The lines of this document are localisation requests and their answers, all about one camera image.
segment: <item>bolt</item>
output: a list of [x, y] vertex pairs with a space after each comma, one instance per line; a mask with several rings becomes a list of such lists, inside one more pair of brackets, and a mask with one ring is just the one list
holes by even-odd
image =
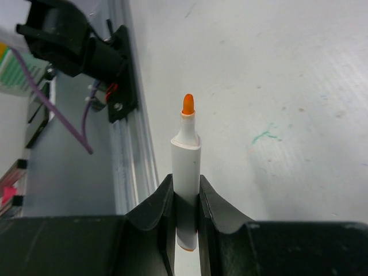
[[122, 109], [122, 104], [117, 102], [114, 104], [114, 108], [116, 111], [120, 111]]

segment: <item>orange marker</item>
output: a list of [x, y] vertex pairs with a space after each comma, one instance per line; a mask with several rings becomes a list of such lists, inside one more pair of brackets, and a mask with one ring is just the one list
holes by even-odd
[[172, 181], [177, 216], [177, 240], [184, 250], [197, 247], [197, 206], [200, 193], [201, 139], [195, 129], [194, 99], [187, 94], [181, 111], [181, 127], [171, 140]]

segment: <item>gray panel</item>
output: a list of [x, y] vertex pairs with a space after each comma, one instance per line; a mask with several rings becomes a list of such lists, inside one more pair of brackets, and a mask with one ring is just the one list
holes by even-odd
[[[80, 128], [85, 107], [86, 76], [58, 75], [56, 106]], [[24, 216], [115, 214], [112, 157], [107, 110], [90, 112], [86, 150], [54, 118], [30, 151]]]

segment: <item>green ink mark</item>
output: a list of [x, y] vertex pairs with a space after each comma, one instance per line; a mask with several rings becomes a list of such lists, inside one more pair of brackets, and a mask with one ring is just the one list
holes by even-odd
[[270, 124], [269, 128], [268, 128], [265, 132], [262, 132], [260, 135], [258, 135], [258, 136], [256, 136], [256, 137], [254, 137], [254, 139], [253, 139], [253, 141], [252, 141], [252, 144], [254, 145], [254, 144], [258, 141], [258, 139], [260, 139], [260, 138], [261, 138], [261, 137], [263, 137], [263, 136], [267, 136], [267, 137], [269, 137], [269, 138], [273, 138], [273, 139], [278, 138], [277, 136], [272, 135], [272, 134], [270, 133], [270, 129], [272, 128], [272, 126], [273, 126], [273, 125], [274, 125], [273, 123], [272, 123], [272, 124]]

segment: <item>purple cable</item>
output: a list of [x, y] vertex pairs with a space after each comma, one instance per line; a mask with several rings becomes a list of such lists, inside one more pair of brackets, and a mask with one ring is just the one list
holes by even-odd
[[20, 66], [22, 67], [23, 73], [28, 81], [29, 86], [33, 89], [33, 91], [36, 93], [36, 95], [39, 97], [39, 99], [42, 101], [42, 103], [52, 112], [54, 112], [55, 116], [62, 122], [62, 124], [67, 128], [67, 130], [81, 143], [82, 146], [87, 150], [89, 154], [93, 154], [93, 149], [88, 144], [87, 137], [86, 137], [86, 119], [87, 119], [87, 113], [89, 110], [89, 107], [91, 105], [91, 99], [94, 97], [94, 95], [97, 92], [97, 86], [93, 87], [91, 92], [91, 97], [87, 103], [87, 106], [85, 108], [85, 112], [83, 114], [83, 121], [82, 121], [82, 135], [72, 126], [72, 124], [64, 117], [64, 115], [61, 114], [61, 112], [56, 108], [55, 105], [53, 105], [48, 98], [41, 92], [39, 87], [35, 84], [30, 72], [27, 69], [27, 66], [22, 58], [22, 56], [19, 54], [19, 52], [13, 48], [10, 48], [13, 52], [14, 56], [18, 60]]

